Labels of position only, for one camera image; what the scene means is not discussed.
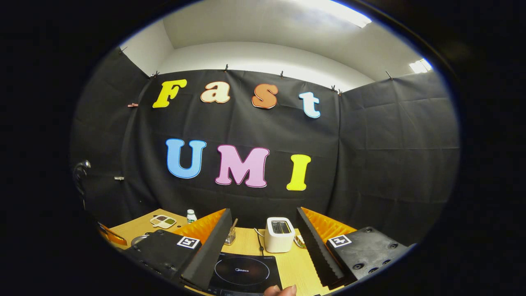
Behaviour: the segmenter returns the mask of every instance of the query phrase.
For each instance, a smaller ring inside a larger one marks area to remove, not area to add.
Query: orange letter
[[[163,89],[161,90],[159,97],[155,101],[153,108],[164,108],[168,106],[170,104],[168,99],[171,100],[177,95],[177,92],[179,91],[179,87],[186,86],[186,79],[164,81],[162,86],[163,86]]]
[[[219,104],[222,104],[226,103],[230,99],[230,97],[228,96],[230,85],[226,82],[210,82],[205,86],[205,88],[207,89],[207,91],[204,91],[201,94],[201,101],[205,103],[218,102]]]
[[[270,109],[276,106],[278,100],[275,94],[278,93],[278,87],[272,84],[260,84],[254,89],[255,96],[252,97],[252,105],[258,108]]]

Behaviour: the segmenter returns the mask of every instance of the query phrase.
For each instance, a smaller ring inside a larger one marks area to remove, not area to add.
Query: ceiling
[[[413,73],[421,57],[373,21],[364,28],[291,0],[204,0],[164,18],[174,48],[248,41],[290,46],[360,71],[375,81]]]

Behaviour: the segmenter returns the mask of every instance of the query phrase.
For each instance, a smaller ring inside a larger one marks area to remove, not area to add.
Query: pink letter
[[[220,185],[230,185],[232,179],[229,178],[229,170],[232,172],[236,184],[241,184],[243,179],[250,171],[245,184],[248,187],[262,188],[267,186],[265,181],[265,160],[270,154],[266,148],[254,148],[250,151],[244,162],[241,161],[237,149],[232,145],[219,145],[217,151],[221,153],[221,167],[216,183]]]

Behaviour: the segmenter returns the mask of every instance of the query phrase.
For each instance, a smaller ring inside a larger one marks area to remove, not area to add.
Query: small bottle
[[[197,220],[196,215],[194,214],[193,210],[186,211],[186,220],[188,221],[188,224],[194,222]]]

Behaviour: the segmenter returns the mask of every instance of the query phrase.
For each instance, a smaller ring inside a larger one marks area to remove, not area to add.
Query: utensil
[[[234,220],[234,223],[232,224],[232,227],[230,228],[230,231],[228,232],[227,239],[225,240],[225,245],[231,245],[234,242],[234,239],[236,239],[236,224],[237,224],[237,218]]]

